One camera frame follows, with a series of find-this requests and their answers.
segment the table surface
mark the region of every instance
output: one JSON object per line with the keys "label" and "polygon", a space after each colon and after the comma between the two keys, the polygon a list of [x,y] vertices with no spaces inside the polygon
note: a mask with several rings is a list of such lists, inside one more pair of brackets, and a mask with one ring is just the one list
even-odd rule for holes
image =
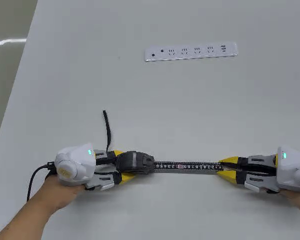
{"label": "table surface", "polygon": [[[235,41],[228,58],[144,62],[150,46]],[[300,150],[300,1],[39,0],[0,129],[0,228],[67,146],[217,161]],[[37,175],[35,192],[46,172]],[[300,238],[300,211],[213,175],[86,192],[43,239]]]}

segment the gray floor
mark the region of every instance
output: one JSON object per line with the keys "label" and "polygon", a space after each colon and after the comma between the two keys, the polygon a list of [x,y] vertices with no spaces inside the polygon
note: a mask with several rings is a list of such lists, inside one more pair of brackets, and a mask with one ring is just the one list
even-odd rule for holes
{"label": "gray floor", "polygon": [[[26,39],[37,0],[0,0],[0,41],[6,39]],[[0,126],[24,43],[0,45]]]}

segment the black cable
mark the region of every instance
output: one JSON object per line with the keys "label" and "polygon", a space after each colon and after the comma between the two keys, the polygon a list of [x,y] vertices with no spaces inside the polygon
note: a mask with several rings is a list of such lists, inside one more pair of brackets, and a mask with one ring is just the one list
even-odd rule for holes
{"label": "black cable", "polygon": [[111,144],[111,130],[110,130],[109,120],[108,120],[108,115],[106,110],[103,110],[103,116],[105,121],[106,137],[107,137],[106,151],[108,152],[109,146]]}
{"label": "black cable", "polygon": [[37,172],[39,172],[41,169],[47,169],[48,168],[48,164],[42,165],[41,167],[38,167],[32,174],[31,178],[30,178],[30,182],[29,182],[29,188],[28,188],[28,195],[26,196],[26,201],[28,202],[30,199],[30,193],[31,193],[31,187],[32,187],[32,182],[34,181],[35,175],[37,174]]}

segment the electrical outlet socket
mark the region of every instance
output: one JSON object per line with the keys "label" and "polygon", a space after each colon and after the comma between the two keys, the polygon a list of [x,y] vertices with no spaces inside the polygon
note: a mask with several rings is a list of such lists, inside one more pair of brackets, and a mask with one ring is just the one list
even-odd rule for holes
{"label": "electrical outlet socket", "polygon": [[234,57],[238,55],[235,42],[213,42],[197,45],[153,46],[144,52],[146,62]]}

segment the measuring tape blade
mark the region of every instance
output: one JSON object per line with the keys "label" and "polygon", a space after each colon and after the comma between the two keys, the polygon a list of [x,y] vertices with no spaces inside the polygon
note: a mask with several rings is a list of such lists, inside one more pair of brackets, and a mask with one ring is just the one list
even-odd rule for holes
{"label": "measuring tape blade", "polygon": [[177,174],[216,174],[222,171],[219,162],[177,162],[177,161],[155,161],[155,173],[177,173]]}

